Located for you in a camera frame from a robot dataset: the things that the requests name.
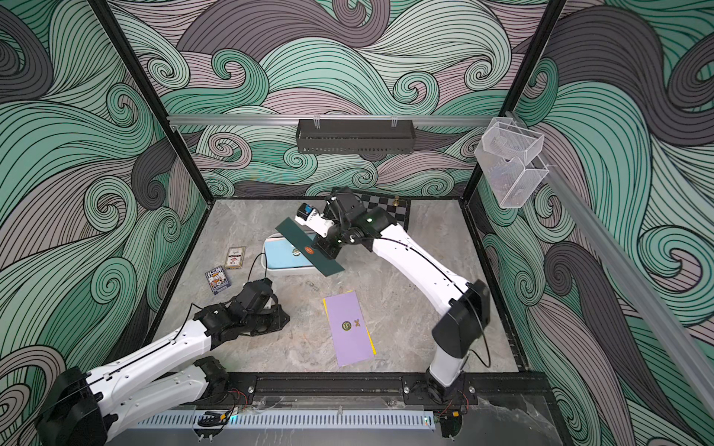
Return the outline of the dark green envelope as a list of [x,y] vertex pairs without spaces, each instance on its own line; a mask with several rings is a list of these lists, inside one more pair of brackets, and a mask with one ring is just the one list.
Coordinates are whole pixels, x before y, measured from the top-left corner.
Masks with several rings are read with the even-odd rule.
[[344,271],[344,267],[336,262],[336,260],[330,259],[322,253],[314,244],[314,240],[311,239],[304,230],[301,230],[299,225],[292,219],[283,220],[276,229],[286,241],[297,248],[306,260],[325,277]]

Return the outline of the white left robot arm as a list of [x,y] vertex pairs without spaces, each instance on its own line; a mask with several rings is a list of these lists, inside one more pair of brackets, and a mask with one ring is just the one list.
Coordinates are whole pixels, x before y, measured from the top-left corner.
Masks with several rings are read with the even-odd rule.
[[184,403],[215,405],[232,396],[229,372],[211,356],[241,336],[286,327],[274,295],[191,306],[181,327],[104,366],[73,367],[55,380],[35,419],[44,445],[103,445],[137,423]]

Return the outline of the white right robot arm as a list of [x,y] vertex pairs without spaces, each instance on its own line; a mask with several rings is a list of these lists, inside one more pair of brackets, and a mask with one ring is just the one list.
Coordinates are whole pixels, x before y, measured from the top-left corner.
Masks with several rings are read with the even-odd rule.
[[296,221],[315,233],[311,262],[335,261],[347,245],[362,245],[393,265],[429,300],[441,319],[431,334],[436,351],[426,372],[428,386],[446,394],[463,376],[472,344],[490,321],[490,293],[469,282],[419,246],[403,225],[380,207],[367,208],[348,188],[335,188],[320,211],[303,204]]

